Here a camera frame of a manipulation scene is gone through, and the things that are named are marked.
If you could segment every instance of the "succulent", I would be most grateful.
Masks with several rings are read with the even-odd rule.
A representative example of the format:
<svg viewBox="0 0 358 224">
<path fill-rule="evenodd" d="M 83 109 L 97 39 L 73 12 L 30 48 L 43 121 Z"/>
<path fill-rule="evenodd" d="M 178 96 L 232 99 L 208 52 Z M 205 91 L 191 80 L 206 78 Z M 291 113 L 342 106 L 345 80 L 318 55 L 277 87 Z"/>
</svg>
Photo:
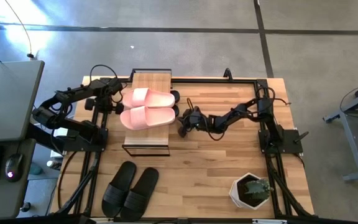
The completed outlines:
<svg viewBox="0 0 358 224">
<path fill-rule="evenodd" d="M 266 200 L 270 196 L 272 188 L 265 179 L 253 180 L 245 184 L 247 187 L 246 195 L 250 195 L 252 199 Z"/>
</svg>

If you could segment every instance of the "pink slide sandal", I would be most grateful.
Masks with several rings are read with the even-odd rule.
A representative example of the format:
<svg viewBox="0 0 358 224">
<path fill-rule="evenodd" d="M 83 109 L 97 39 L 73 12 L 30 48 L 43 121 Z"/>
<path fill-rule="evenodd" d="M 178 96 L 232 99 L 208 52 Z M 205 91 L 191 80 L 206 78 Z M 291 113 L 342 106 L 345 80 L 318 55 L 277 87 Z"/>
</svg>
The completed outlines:
<svg viewBox="0 0 358 224">
<path fill-rule="evenodd" d="M 127 108 L 138 106 L 171 108 L 175 104 L 175 97 L 171 93 L 153 91 L 149 88 L 136 88 L 124 95 L 122 104 Z"/>
<path fill-rule="evenodd" d="M 141 106 L 123 111 L 119 118 L 127 129 L 136 131 L 170 124 L 175 120 L 175 112 L 172 108 Z"/>
</svg>

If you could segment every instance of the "potted plant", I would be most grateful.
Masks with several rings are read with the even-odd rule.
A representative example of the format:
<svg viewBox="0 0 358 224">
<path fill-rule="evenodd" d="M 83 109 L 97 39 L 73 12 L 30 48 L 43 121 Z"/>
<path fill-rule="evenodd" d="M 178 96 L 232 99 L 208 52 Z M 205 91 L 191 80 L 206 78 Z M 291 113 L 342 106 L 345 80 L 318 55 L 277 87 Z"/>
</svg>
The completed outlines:
<svg viewBox="0 0 358 224">
<path fill-rule="evenodd" d="M 271 190 L 267 180 L 248 173 L 233 182 L 230 197 L 237 207 L 256 210 L 269 199 Z"/>
</svg>

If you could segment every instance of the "wooden tabletop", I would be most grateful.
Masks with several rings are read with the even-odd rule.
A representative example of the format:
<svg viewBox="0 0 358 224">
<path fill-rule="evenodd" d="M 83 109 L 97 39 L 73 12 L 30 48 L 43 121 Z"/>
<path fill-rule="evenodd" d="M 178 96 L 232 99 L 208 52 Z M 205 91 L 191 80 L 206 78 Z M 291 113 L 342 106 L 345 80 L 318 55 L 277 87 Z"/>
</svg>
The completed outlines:
<svg viewBox="0 0 358 224">
<path fill-rule="evenodd" d="M 267 79 L 269 87 L 277 98 L 288 101 L 284 80 Z M 83 84 L 89 78 L 84 77 Z M 123 91 L 131 89 L 131 84 Z M 254 98 L 254 87 L 247 84 L 212 83 L 173 83 L 173 89 L 181 94 L 177 104 L 182 114 L 187 108 L 186 98 L 191 98 L 194 106 L 199 106 L 205 114 L 224 115 L 230 108 Z M 75 119 L 90 120 L 92 111 L 84 109 L 85 101 L 78 102 Z M 277 123 L 285 129 L 294 128 L 291 110 L 281 101 L 274 102 Z M 125 161 L 137 165 L 137 173 L 132 186 L 143 170 L 154 167 L 160 173 L 155 191 L 143 217 L 196 217 L 196 218 L 273 218 L 272 201 L 258 210 L 237 208 L 229 197 L 233 181 L 251 172 L 267 178 L 264 156 L 260 153 L 257 131 L 259 123 L 242 119 L 231 125 L 220 141 L 213 141 L 206 132 L 192 131 L 185 138 L 179 137 L 179 122 L 169 127 L 170 157 L 131 157 L 121 147 L 126 130 L 119 116 L 114 113 L 108 118 L 108 147 L 102 153 L 99 174 L 92 208 L 93 217 L 104 216 L 101 201 L 108 183 Z M 305 172 L 299 158 L 291 154 L 282 155 L 288 188 L 296 199 L 310 213 L 313 213 Z M 62 180 L 62 203 L 66 202 L 78 185 L 84 153 L 77 153 L 67 167 Z M 84 191 L 81 211 L 83 211 L 89 191 Z M 278 190 L 282 204 L 282 194 Z M 57 194 L 52 202 L 51 212 L 57 210 Z"/>
</svg>

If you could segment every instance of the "computer mouse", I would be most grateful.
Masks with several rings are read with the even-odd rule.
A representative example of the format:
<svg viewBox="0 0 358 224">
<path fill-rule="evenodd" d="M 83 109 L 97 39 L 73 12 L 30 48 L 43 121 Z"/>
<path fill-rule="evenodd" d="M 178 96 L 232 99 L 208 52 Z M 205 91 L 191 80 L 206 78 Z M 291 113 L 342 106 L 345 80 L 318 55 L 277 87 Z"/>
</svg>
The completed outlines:
<svg viewBox="0 0 358 224">
<path fill-rule="evenodd" d="M 7 181 L 16 182 L 22 177 L 23 154 L 9 156 L 5 165 L 5 176 Z"/>
</svg>

